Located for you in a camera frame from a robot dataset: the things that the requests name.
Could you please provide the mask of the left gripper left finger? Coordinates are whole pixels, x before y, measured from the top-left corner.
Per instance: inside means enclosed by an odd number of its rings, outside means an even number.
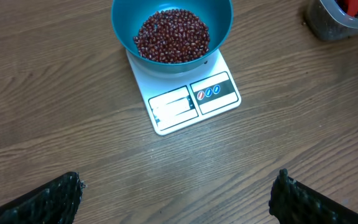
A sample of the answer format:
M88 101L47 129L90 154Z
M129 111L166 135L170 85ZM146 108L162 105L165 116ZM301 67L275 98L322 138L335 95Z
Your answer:
M0 206L0 224L72 224L84 188L79 173L67 172Z

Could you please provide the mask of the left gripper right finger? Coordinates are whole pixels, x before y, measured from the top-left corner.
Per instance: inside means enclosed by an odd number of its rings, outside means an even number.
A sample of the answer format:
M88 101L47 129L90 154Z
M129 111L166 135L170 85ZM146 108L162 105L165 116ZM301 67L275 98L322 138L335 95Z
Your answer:
M268 202L280 224L358 224L358 213L291 178L281 169Z

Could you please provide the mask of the orange measuring scoop blue handle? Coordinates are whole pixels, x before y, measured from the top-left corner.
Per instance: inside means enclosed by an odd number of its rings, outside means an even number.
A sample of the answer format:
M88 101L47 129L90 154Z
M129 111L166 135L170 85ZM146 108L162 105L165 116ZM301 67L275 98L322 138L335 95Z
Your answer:
M354 17L358 13L358 0L344 0L346 14Z

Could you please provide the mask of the white kitchen scale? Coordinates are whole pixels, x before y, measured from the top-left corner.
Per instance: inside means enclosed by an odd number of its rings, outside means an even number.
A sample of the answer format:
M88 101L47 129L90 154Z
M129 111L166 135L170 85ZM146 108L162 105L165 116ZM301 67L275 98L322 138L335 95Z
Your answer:
M241 95L219 50L183 73L153 71L127 52L155 132L164 136L241 104Z

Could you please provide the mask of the blue bowl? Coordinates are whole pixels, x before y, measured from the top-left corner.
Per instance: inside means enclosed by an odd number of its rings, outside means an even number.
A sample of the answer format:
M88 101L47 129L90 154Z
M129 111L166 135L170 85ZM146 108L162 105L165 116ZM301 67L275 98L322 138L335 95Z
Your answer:
M194 12L209 28L209 52L186 63L160 63L143 58L138 53L133 37L143 22L157 11L186 9ZM151 70L165 73L187 72L209 60L227 39L234 20L231 0L115 0L111 6L111 24L124 48L138 63Z

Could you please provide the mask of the red beans in bowl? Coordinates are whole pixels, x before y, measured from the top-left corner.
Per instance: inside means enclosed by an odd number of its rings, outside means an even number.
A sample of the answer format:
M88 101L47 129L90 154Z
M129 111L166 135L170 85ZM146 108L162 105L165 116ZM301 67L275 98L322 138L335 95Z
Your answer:
M185 9L157 11L133 37L142 58L160 63L186 63L209 52L209 27Z

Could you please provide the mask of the clear plastic container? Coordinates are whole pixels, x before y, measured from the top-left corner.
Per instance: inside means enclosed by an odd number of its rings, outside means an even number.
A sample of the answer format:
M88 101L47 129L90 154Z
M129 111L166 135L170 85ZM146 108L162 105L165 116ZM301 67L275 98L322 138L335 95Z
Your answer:
M310 0L304 18L317 38L330 41L358 34L358 18L348 16L335 0Z

